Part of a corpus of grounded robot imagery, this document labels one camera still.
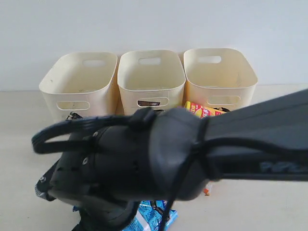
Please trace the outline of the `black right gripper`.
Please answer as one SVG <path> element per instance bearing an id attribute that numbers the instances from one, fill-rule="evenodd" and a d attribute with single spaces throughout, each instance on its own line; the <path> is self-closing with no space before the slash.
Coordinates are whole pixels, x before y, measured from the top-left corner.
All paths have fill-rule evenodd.
<path id="1" fill-rule="evenodd" d="M 125 126 L 103 128 L 90 151 L 64 152 L 49 194 L 75 206 L 75 231 L 121 231 L 135 218 L 140 202 L 154 196 L 149 161 L 150 132 Z"/>

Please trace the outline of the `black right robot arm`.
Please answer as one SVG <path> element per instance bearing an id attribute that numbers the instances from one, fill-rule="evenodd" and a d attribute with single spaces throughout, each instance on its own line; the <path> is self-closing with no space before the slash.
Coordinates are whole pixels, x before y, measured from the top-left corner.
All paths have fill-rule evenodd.
<path id="1" fill-rule="evenodd" d="M 198 118 L 184 108 L 67 120 L 32 139 L 38 154 L 61 153 L 48 200 L 77 206 L 81 231 L 121 231 L 142 201 L 176 200 L 209 181 L 308 179 L 308 92 Z"/>

